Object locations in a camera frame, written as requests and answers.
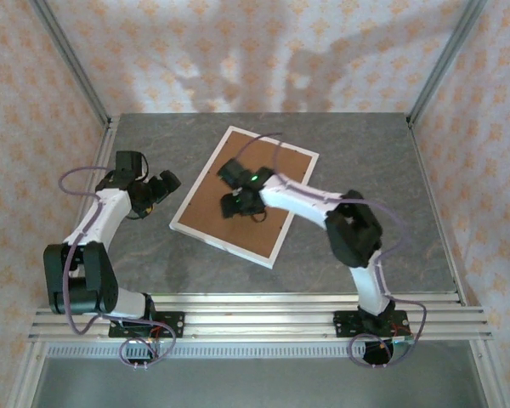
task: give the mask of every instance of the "floral wallpaper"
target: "floral wallpaper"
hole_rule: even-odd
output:
[[[108,113],[406,112],[466,0],[49,0]]]
[[[30,3],[0,0],[0,407],[35,308],[47,301],[43,249],[77,215],[79,201],[56,180],[92,160],[101,132]]]
[[[510,384],[510,0],[488,2],[415,129]]]

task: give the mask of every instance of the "gray marble surface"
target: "gray marble surface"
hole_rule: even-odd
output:
[[[293,219],[273,269],[169,229],[170,221],[229,125],[284,132],[287,143],[320,154],[309,181],[316,188],[360,191],[402,217],[410,245],[383,265],[392,292],[454,292],[444,248],[401,114],[195,113],[123,115],[116,150],[140,150],[152,173],[170,169],[182,186],[141,221],[124,220],[110,246],[122,287],[142,292],[355,292],[326,233]],[[384,213],[384,249],[399,232]]]

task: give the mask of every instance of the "purple cable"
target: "purple cable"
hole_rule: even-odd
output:
[[[107,319],[107,320],[116,320],[116,321],[127,321],[130,323],[137,323],[137,324],[141,324],[141,325],[160,326],[160,327],[163,327],[164,329],[168,330],[170,332],[170,334],[172,334],[172,343],[170,344],[168,349],[160,356],[157,353],[157,351],[158,351],[157,345],[155,348],[151,348],[151,346],[149,345],[149,343],[146,340],[144,340],[143,338],[139,338],[139,337],[129,338],[124,343],[122,343],[121,346],[119,347],[119,359],[121,360],[121,362],[124,365],[134,367],[134,369],[135,369],[135,368],[137,368],[138,364],[137,363],[133,364],[133,363],[130,363],[128,360],[126,360],[123,357],[123,350],[131,341],[145,344],[145,347],[147,347],[149,349],[149,351],[152,352],[156,357],[152,361],[144,363],[144,367],[145,367],[145,369],[147,369],[149,366],[152,366],[153,364],[161,361],[164,357],[166,357],[168,354],[170,354],[172,352],[174,346],[176,345],[176,333],[172,327],[170,327],[169,325],[162,323],[160,321],[145,320],[145,319],[117,318],[115,316],[109,316],[107,314],[96,314],[95,316],[93,316],[91,318],[91,320],[87,323],[87,325],[83,329],[79,330],[76,327],[76,323],[74,322],[72,314],[71,314],[71,301],[70,301],[70,288],[69,288],[71,261],[74,258],[74,253],[76,252],[77,245],[82,240],[82,238],[87,234],[88,230],[93,226],[94,222],[98,219],[100,213],[102,213],[102,208],[104,206],[102,204],[102,202],[100,201],[100,197],[96,193],[68,190],[63,185],[64,179],[66,177],[68,177],[70,174],[81,172],[83,170],[110,171],[112,169],[109,169],[107,167],[101,167],[101,166],[76,167],[76,168],[72,168],[68,172],[64,173],[59,178],[59,188],[62,191],[64,191],[66,194],[69,194],[71,196],[92,197],[97,201],[96,211],[94,212],[93,216],[88,220],[88,222],[85,224],[85,226],[82,228],[82,232],[74,239],[74,241],[72,242],[72,244],[70,246],[70,250],[68,251],[68,255],[66,256],[65,268],[63,271],[63,275],[62,275],[62,296],[63,296],[64,304],[65,304],[66,320],[68,321],[68,326],[70,326],[72,331],[79,336],[87,333],[87,331],[91,328],[91,326],[94,324],[94,322],[98,318],[103,318],[103,319]]]
[[[278,133],[267,133],[267,134],[262,134],[260,136],[257,136],[254,140],[250,140],[247,144],[245,144],[240,149],[238,154],[236,154],[235,159],[238,159],[241,156],[241,154],[247,149],[247,147],[250,144],[252,144],[253,142],[255,142],[256,140],[261,139],[263,137],[268,137],[268,136],[278,136],[278,135],[281,136],[282,134],[283,133],[278,132]],[[390,255],[392,255],[393,253],[395,253],[399,249],[401,249],[407,241],[406,237],[408,235],[407,235],[407,230],[406,230],[404,222],[393,211],[391,211],[389,208],[385,207],[384,205],[382,205],[378,202],[369,201],[369,200],[361,200],[361,199],[346,199],[346,198],[332,199],[329,197],[324,197],[323,195],[318,195],[315,193],[310,193],[308,191],[298,189],[297,187],[288,184],[287,181],[283,177],[281,177],[281,175],[278,171],[278,153],[280,151],[280,148],[281,148],[281,141],[278,142],[278,145],[275,147],[275,150],[274,150],[273,167],[274,167],[275,175],[281,181],[281,183],[286,187],[286,189],[291,189],[299,194],[302,194],[303,196],[307,196],[309,198],[313,198],[316,200],[322,200],[322,201],[326,201],[326,202],[336,202],[337,204],[364,204],[369,207],[378,208],[379,210],[386,213],[395,222],[395,224],[399,227],[399,229],[400,229],[399,241],[395,245],[391,246],[388,250],[382,252],[378,257],[376,257],[376,259],[374,259],[374,270],[376,271],[376,279],[377,279],[378,289],[383,296],[385,296],[387,299],[392,300],[396,303],[415,304],[416,306],[419,306],[420,308],[422,308],[422,310],[423,310],[422,322],[419,326],[419,331],[417,332],[416,336],[414,337],[414,343],[411,345],[410,348],[408,348],[406,353],[401,355],[396,361],[393,361],[393,362],[390,362],[390,363],[387,363],[384,365],[367,365],[367,364],[361,363],[353,357],[353,353],[352,353],[353,344],[356,339],[358,339],[360,337],[372,337],[372,338],[377,339],[377,341],[385,347],[386,351],[388,352],[388,356],[390,356],[387,344],[379,336],[376,336],[373,334],[358,334],[357,336],[352,337],[352,339],[348,342],[347,350],[348,350],[349,359],[352,360],[357,366],[362,366],[365,368],[384,368],[387,366],[394,366],[394,365],[400,363],[401,361],[404,360],[405,357],[410,355],[411,352],[413,351],[413,349],[417,346],[417,342],[419,341],[419,337],[422,335],[423,328],[425,327],[425,323],[427,321],[427,308],[425,307],[425,305],[423,303],[416,302],[413,300],[398,299],[394,296],[391,296],[388,293],[388,289],[387,289],[386,285],[384,284],[384,280],[383,280],[383,272],[382,272],[382,268],[381,268],[381,262],[385,258],[389,257]]]
[[[253,143],[255,143],[257,140],[262,138],[269,138],[272,136],[283,136],[282,132],[274,132],[274,133],[266,133],[266,134],[259,134],[256,138],[251,139],[249,142],[244,144],[240,150],[238,150],[238,153],[236,153],[235,159],[240,159],[240,156],[246,151],[246,149],[251,146]]]

